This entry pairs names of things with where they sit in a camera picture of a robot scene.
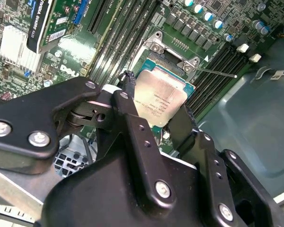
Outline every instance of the metal screw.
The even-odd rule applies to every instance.
[[[191,70],[191,67],[189,65],[184,66],[184,71],[188,72]]]
[[[87,82],[85,85],[88,86],[91,89],[95,89],[96,88],[96,85],[93,82],[90,82],[90,81]]]
[[[157,44],[154,44],[154,46],[152,46],[152,50],[153,50],[154,52],[159,51],[159,49],[160,49],[160,47],[159,47],[159,45],[157,45]]]
[[[10,132],[11,127],[5,122],[0,122],[0,137],[7,136]]]
[[[120,95],[121,95],[123,98],[128,99],[128,95],[127,95],[125,92],[121,92]]]
[[[228,220],[228,221],[232,221],[233,220],[233,215],[231,213],[231,210],[224,204],[220,204],[219,205],[219,210],[221,212],[221,214],[223,215],[223,217]]]
[[[159,196],[165,199],[170,196],[170,189],[167,186],[167,184],[165,184],[162,181],[157,181],[155,186],[156,186],[156,190]]]
[[[204,134],[205,139],[207,139],[208,141],[210,141],[210,137],[207,134]]]
[[[28,141],[35,147],[45,147],[49,144],[50,138],[45,132],[37,131],[29,135]]]
[[[231,151],[229,152],[229,155],[230,155],[233,159],[237,159],[237,157],[235,156],[235,154],[232,153]]]

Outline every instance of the metal bracket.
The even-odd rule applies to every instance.
[[[148,50],[152,50],[158,54],[163,54],[164,51],[168,51],[169,53],[173,54],[174,56],[176,56],[181,60],[181,62],[177,64],[177,66],[183,69],[183,71],[189,74],[189,77],[192,78],[195,75],[196,68],[199,67],[200,58],[196,56],[190,60],[186,60],[184,57],[182,57],[180,54],[175,52],[173,49],[166,46],[162,42],[162,37],[163,37],[162,32],[158,31],[144,42],[144,46]]]

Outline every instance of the capacitor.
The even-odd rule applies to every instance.
[[[265,3],[260,3],[258,6],[257,6],[257,10],[259,12],[262,12],[266,9],[266,4]]]
[[[51,79],[47,79],[47,80],[43,81],[44,87],[49,87],[51,85],[53,85],[53,81]]]
[[[251,25],[256,30],[260,30],[264,27],[264,23],[259,20],[254,20]]]
[[[77,13],[79,10],[79,6],[74,6],[74,12]]]
[[[203,19],[204,19],[205,21],[211,21],[212,18],[213,18],[213,14],[210,13],[210,12],[204,13],[204,15],[203,15]]]
[[[200,4],[197,4],[194,6],[193,8],[193,12],[194,13],[201,13],[202,12],[203,7]]]
[[[262,35],[266,35],[270,31],[269,27],[265,26],[260,30]]]
[[[220,21],[220,20],[215,20],[214,23],[213,23],[213,27],[214,27],[215,29],[220,29],[220,28],[223,27],[223,22]]]
[[[67,6],[67,7],[65,7],[65,9],[64,9],[64,13],[67,15],[67,14],[69,14],[70,13],[70,8]]]
[[[224,40],[227,42],[231,42],[232,41],[232,35],[226,33],[224,34]]]
[[[184,0],[184,5],[185,5],[186,7],[192,6],[193,3],[194,3],[193,0]]]

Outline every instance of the cable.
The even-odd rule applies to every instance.
[[[72,134],[70,135],[70,138],[69,138],[69,140],[68,140],[68,143],[65,144],[64,146],[62,146],[62,147],[58,150],[58,152],[64,151],[66,148],[68,148],[69,145],[71,144],[71,141],[72,141]]]
[[[93,162],[93,157],[91,156],[91,153],[90,153],[89,144],[87,143],[86,139],[82,137],[80,134],[76,134],[76,135],[83,141],[83,145],[86,151],[86,156],[89,161],[89,164],[90,165],[93,164],[94,162]]]

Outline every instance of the blue-topped capacitor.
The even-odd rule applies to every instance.
[[[193,3],[194,3],[193,0],[184,0],[184,5],[185,5],[186,7],[192,6]]]
[[[197,4],[197,5],[195,5],[194,8],[193,8],[193,12],[194,12],[194,13],[201,13],[201,12],[202,12],[202,9],[203,9],[202,5]]]
[[[223,22],[220,21],[220,20],[215,20],[214,23],[213,23],[213,27],[214,27],[215,29],[220,29],[220,28],[223,27]]]
[[[227,42],[231,42],[232,41],[232,35],[226,33],[224,34],[224,40],[227,41]]]
[[[204,13],[203,19],[204,19],[205,21],[211,21],[211,20],[213,19],[213,14],[210,13],[210,12]]]
[[[267,26],[264,26],[261,30],[260,30],[260,33],[262,35],[267,35],[267,33],[270,31],[269,27]]]
[[[252,27],[255,28],[256,30],[261,30],[264,27],[264,23],[262,21],[259,20],[254,20],[252,22]]]

